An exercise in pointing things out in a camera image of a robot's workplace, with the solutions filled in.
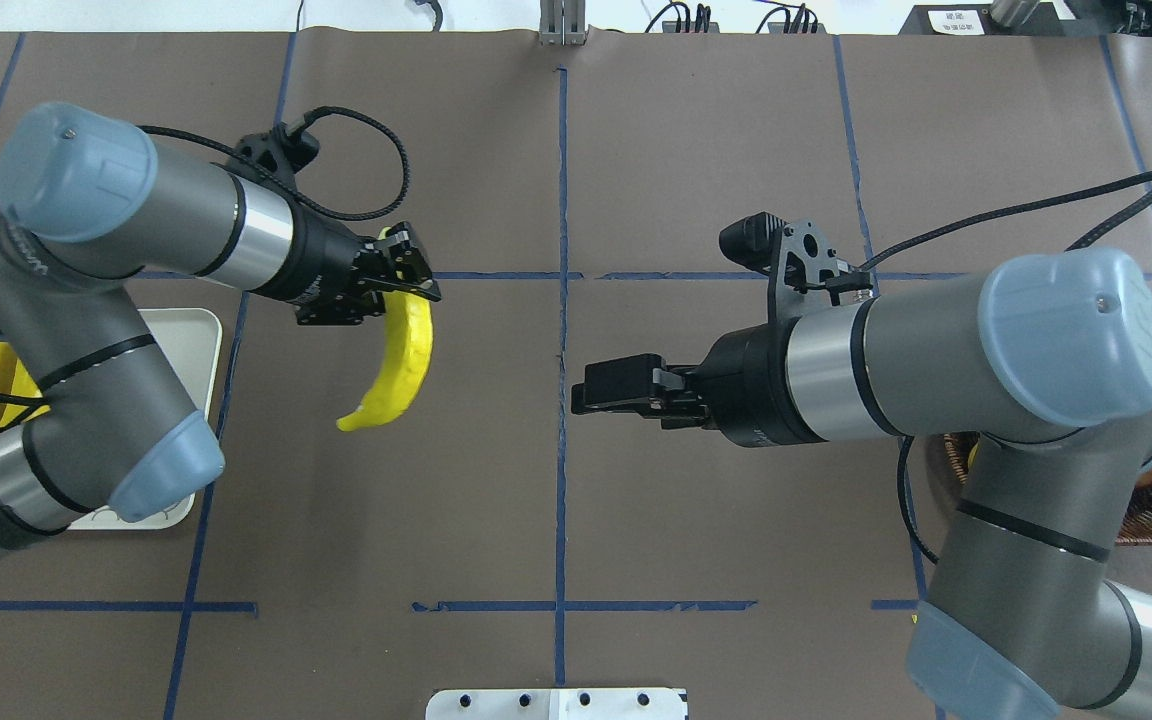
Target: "robotic arm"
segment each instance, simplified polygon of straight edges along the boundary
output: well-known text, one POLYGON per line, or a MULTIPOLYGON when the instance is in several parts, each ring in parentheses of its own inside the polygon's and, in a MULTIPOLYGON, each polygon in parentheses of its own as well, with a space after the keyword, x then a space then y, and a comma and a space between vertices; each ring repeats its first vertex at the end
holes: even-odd
POLYGON ((573 412, 718 429, 745 447, 982 430, 919 605, 914 683, 965 720, 1060 705, 1152 720, 1152 596, 1105 579, 1152 467, 1138 266, 1109 249, 1024 256, 846 304, 872 275, 813 223, 763 213, 719 245, 768 275, 768 323, 719 338, 700 365, 589 365, 573 412))
POLYGON ((247 136, 268 173, 223 168, 137 127, 52 103, 0 159, 0 341, 50 412, 0 432, 0 556, 103 505, 143 520, 223 470, 124 282, 146 265, 289 302, 301 324, 382 314, 381 293, 439 300, 410 225, 362 237, 296 199, 303 126, 247 136))

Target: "white tray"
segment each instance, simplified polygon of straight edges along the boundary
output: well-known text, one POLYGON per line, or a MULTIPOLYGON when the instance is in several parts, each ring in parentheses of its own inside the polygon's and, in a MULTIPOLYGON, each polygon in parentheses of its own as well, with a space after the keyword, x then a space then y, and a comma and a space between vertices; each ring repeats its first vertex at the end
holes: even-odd
MULTIPOLYGON (((169 306, 141 310, 150 332, 168 357, 194 404, 204 415, 211 410, 211 388, 215 386, 220 363, 220 320, 202 306, 169 306)), ((160 530, 185 518, 194 497, 184 498, 141 523, 124 523, 109 507, 91 511, 69 525, 71 530, 160 530)))

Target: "metal bracket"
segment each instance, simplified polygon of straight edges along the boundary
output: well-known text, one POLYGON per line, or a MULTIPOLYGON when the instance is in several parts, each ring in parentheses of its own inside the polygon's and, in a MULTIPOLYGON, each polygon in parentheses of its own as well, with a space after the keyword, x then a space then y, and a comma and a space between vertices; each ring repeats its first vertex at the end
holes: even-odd
POLYGON ((540 0, 540 45, 585 45, 585 0, 540 0))
POLYGON ((441 691, 425 720, 687 720, 687 691, 673 688, 441 691))

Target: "white label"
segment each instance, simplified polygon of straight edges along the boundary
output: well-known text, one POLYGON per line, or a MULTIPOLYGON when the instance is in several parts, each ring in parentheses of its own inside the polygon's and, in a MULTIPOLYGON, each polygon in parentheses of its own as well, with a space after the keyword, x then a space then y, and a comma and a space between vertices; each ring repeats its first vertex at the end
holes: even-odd
POLYGON ((941 35, 984 35, 980 14, 975 10, 929 10, 927 18, 941 35))

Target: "white bracket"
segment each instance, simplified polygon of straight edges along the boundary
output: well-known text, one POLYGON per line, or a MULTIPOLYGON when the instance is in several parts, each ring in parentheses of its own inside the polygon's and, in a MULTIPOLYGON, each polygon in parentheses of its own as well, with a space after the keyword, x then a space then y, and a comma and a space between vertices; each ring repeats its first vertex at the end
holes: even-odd
POLYGON ((687 691, 673 688, 441 691, 425 720, 687 720, 687 691))
POLYGON ((585 45, 585 0, 540 0, 540 45, 585 45))

